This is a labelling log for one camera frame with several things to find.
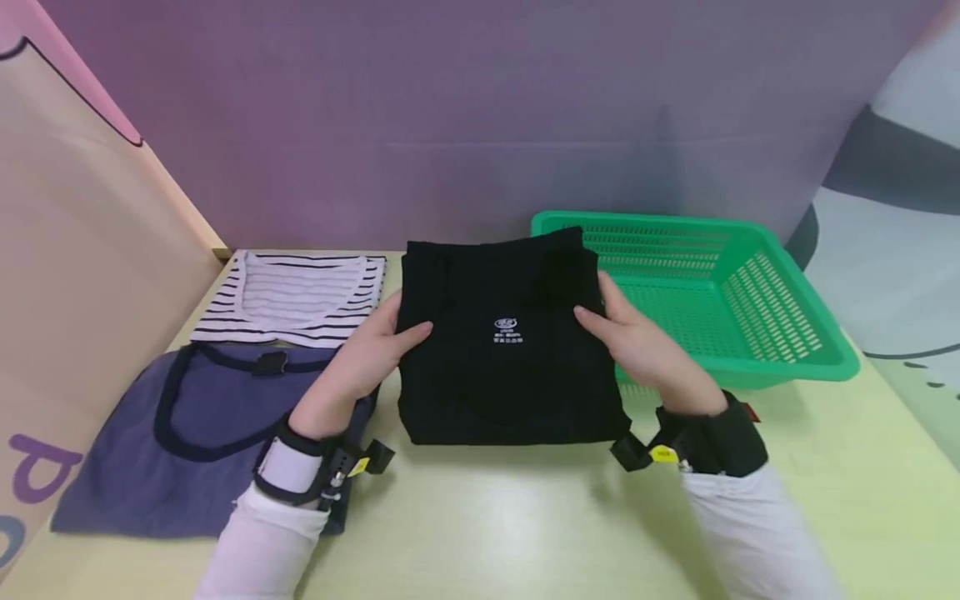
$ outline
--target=shirt sleeve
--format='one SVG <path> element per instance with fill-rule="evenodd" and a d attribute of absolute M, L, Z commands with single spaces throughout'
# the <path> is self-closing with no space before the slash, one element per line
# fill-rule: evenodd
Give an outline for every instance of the shirt sleeve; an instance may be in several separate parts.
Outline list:
<path fill-rule="evenodd" d="M 243 492 L 195 600 L 291 600 L 330 513 Z"/>
<path fill-rule="evenodd" d="M 732 600 L 844 597 L 769 463 L 746 477 L 687 473 L 684 488 Z"/>

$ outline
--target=plastic basket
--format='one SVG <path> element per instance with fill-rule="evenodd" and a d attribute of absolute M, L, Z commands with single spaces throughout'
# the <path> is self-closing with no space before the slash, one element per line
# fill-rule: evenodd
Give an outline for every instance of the plastic basket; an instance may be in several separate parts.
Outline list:
<path fill-rule="evenodd" d="M 859 371 L 840 327 L 767 228 L 551 210 L 534 217 L 532 230 L 569 227 L 583 228 L 600 268 L 721 386 L 843 381 Z"/>

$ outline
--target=yellow tag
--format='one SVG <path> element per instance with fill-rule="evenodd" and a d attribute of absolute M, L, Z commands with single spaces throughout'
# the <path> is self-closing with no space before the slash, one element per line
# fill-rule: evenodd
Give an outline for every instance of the yellow tag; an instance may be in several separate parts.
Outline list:
<path fill-rule="evenodd" d="M 359 475 L 363 471 L 367 470 L 367 465 L 370 464 L 370 457 L 365 456 L 364 458 L 357 461 L 357 466 L 353 468 L 347 477 L 352 477 L 353 475 Z"/>
<path fill-rule="evenodd" d="M 677 453 L 673 448 L 665 445 L 655 445 L 650 448 L 650 458 L 654 459 L 655 463 L 679 463 L 680 457 L 677 456 Z"/>

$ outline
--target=red tag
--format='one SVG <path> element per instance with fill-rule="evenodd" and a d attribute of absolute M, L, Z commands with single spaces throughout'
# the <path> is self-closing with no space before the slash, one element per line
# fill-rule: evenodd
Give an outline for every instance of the red tag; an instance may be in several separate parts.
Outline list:
<path fill-rule="evenodd" d="M 750 420 L 753 421 L 754 423 L 759 423 L 760 417 L 756 415 L 756 411 L 754 410 L 754 407 L 751 406 L 750 404 L 747 404 L 746 402 L 740 402 L 740 403 L 743 404 L 743 407 L 745 409 L 747 409 L 747 414 L 750 415 Z"/>

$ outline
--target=hand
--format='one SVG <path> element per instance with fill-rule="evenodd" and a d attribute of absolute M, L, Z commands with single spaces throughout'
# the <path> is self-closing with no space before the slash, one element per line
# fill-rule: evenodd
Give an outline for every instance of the hand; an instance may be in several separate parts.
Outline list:
<path fill-rule="evenodd" d="M 613 279 L 599 272 L 607 318 L 577 306 L 580 324 L 603 342 L 627 374 L 657 388 L 663 407 L 682 415 L 716 415 L 727 400 L 713 378 L 679 344 L 636 310 Z"/>
<path fill-rule="evenodd" d="M 433 330 L 432 323 L 424 322 L 394 333 L 399 309 L 397 291 L 356 328 L 294 408 L 291 429 L 315 440 L 347 429 L 356 401 L 376 389 Z"/>

